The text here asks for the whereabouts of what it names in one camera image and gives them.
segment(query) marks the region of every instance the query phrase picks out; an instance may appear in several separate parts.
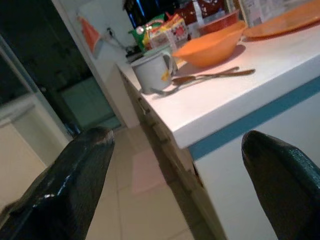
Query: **blue counter edge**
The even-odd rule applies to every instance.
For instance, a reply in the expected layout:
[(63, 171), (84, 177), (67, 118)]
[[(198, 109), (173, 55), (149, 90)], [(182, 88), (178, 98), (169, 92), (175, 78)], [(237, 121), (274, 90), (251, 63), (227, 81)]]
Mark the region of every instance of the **blue counter edge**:
[(320, 76), (191, 145), (195, 161), (320, 92)]

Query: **tiled floor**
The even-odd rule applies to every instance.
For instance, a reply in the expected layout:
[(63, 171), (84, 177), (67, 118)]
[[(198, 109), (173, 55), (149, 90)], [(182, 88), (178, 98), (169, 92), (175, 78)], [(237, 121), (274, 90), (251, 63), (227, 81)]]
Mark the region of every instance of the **tiled floor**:
[(214, 240), (170, 163), (152, 148), (142, 128), (123, 129), (115, 141), (86, 239)]

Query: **door frame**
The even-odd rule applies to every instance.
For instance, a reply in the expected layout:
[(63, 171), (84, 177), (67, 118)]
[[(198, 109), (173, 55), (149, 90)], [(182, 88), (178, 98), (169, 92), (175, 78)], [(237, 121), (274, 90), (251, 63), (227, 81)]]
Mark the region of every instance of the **door frame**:
[(69, 33), (70, 33), (75, 45), (77, 46), (78, 50), (80, 51), (81, 55), (83, 56), (84, 61), (88, 65), (89, 69), (91, 70), (91, 73), (94, 76), (97, 84), (99, 85), (99, 87), (100, 87), (105, 99), (108, 101), (108, 103), (110, 104), (114, 114), (116, 115), (116, 117), (120, 121), (121, 127), (119, 127), (119, 128), (125, 127), (126, 123), (125, 123), (125, 121), (124, 121), (119, 109), (117, 108), (114, 100), (112, 99), (112, 97), (110, 96), (108, 90), (106, 89), (104, 81), (102, 80), (100, 74), (98, 73), (96, 67), (94, 66), (93, 61), (91, 60), (90, 56), (88, 55), (88, 52), (87, 52), (85, 46), (83, 45), (80, 36), (77, 34), (77, 32), (75, 31), (72, 23), (70, 22), (69, 16), (66, 13), (63, 5), (61, 4), (60, 0), (51, 0), (51, 2), (53, 3), (55, 9), (59, 13), (59, 15), (60, 15), (65, 27), (66, 27), (66, 29), (69, 31)]

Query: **orange bowl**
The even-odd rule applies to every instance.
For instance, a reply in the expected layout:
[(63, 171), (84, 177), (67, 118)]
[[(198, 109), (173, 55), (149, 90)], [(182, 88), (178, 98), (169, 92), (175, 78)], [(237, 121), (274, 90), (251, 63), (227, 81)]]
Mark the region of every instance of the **orange bowl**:
[(245, 22), (239, 21), (220, 31), (192, 39), (173, 56), (200, 68), (218, 64), (232, 55), (246, 28)]

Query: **pink floor mat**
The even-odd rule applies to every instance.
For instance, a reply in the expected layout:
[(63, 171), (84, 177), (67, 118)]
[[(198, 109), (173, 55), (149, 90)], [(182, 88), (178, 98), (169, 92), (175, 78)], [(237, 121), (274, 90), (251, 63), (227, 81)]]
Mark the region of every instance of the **pink floor mat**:
[(166, 184), (165, 177), (152, 149), (136, 154), (132, 161), (132, 192), (134, 194), (143, 193)]

